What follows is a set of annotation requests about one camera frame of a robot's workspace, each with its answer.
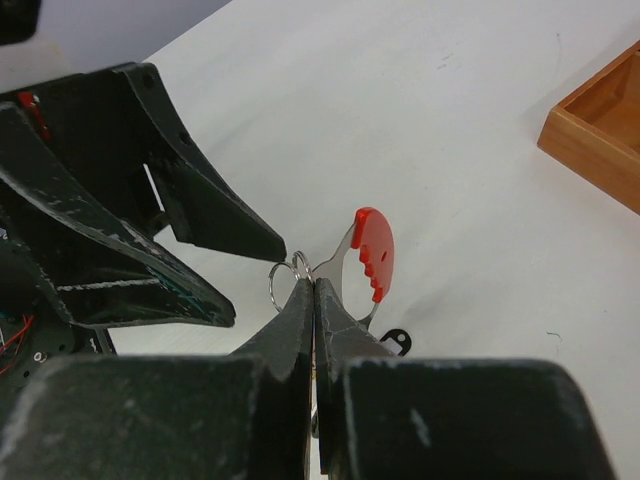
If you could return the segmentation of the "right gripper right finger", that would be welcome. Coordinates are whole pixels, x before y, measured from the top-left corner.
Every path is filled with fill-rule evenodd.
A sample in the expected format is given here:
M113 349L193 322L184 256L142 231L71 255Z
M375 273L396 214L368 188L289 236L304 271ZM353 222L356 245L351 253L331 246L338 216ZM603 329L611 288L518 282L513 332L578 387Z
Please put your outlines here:
M314 287L320 467L332 479L612 479L574 379L534 359L389 352Z

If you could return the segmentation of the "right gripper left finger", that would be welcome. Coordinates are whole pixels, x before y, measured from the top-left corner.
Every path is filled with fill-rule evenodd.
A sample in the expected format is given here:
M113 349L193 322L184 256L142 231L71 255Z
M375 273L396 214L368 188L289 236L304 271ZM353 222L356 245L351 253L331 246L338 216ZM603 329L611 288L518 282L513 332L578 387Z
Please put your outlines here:
M5 479L305 479L313 287L224 356L68 356L20 394Z

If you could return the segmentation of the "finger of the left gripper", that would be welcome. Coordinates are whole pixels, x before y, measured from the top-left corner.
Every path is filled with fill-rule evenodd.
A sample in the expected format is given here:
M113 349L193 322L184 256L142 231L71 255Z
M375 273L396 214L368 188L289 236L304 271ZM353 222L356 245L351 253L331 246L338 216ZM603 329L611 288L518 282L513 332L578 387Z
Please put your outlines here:
M178 241L258 260L285 258L283 238L208 161L162 161L149 170Z

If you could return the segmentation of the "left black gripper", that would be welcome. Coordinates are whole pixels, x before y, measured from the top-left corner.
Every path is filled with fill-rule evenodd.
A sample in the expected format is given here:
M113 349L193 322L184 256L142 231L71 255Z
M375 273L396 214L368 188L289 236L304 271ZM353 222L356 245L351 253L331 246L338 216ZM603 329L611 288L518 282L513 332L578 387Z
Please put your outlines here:
M142 165L129 63L1 92L1 386L36 353L101 351L100 330L184 322L229 328L232 303L152 241L167 221Z

